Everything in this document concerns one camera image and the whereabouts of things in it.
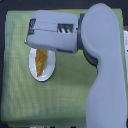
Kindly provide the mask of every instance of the green cloth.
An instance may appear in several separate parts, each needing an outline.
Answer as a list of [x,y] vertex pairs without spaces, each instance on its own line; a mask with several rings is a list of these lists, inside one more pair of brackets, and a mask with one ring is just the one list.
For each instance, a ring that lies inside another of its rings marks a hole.
[[[79,16],[87,10],[58,11]],[[126,82],[122,12],[120,9],[114,12],[120,25]],[[74,55],[56,53],[51,78],[36,81],[29,70],[31,48],[24,44],[31,13],[9,11],[6,16],[1,120],[12,127],[85,125],[86,97],[97,76],[96,68],[88,63],[82,51]]]

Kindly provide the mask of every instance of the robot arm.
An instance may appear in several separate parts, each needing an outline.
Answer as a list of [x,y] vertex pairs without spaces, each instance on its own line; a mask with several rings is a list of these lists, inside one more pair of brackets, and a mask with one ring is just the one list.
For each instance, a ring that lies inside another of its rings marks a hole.
[[26,41],[36,49],[76,53],[77,29],[77,15],[40,10],[30,17]]
[[67,53],[76,53],[80,47],[88,57],[98,60],[97,78],[86,102],[87,128],[126,128],[127,100],[117,18],[108,6],[97,4],[84,15],[79,28],[74,14],[37,11],[30,18],[27,44]]

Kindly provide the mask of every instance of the fried food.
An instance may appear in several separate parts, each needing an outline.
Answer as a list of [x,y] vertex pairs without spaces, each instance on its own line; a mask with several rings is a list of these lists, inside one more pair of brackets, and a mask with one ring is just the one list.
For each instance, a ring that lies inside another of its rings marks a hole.
[[47,50],[37,49],[35,57],[37,77],[39,77],[42,74],[46,60]]

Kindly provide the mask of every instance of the white plate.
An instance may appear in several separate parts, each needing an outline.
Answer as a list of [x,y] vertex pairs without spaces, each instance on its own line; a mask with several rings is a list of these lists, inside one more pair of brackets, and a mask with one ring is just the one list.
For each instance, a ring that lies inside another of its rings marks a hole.
[[35,57],[36,57],[36,49],[31,48],[29,54],[29,69],[32,76],[38,81],[46,81],[52,75],[54,68],[55,68],[55,52],[48,51],[47,61],[45,63],[44,70],[42,75],[37,77],[36,73],[36,65],[35,65]]

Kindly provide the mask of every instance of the gray robot arm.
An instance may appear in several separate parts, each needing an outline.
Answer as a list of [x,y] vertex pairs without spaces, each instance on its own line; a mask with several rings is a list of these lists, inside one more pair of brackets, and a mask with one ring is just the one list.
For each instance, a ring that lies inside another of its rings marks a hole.
[[70,53],[80,48],[86,51],[88,60],[96,60],[98,74],[86,102],[87,128],[126,128],[126,90],[114,12],[104,4],[94,5],[79,28],[74,14],[37,11],[30,19],[29,46]]

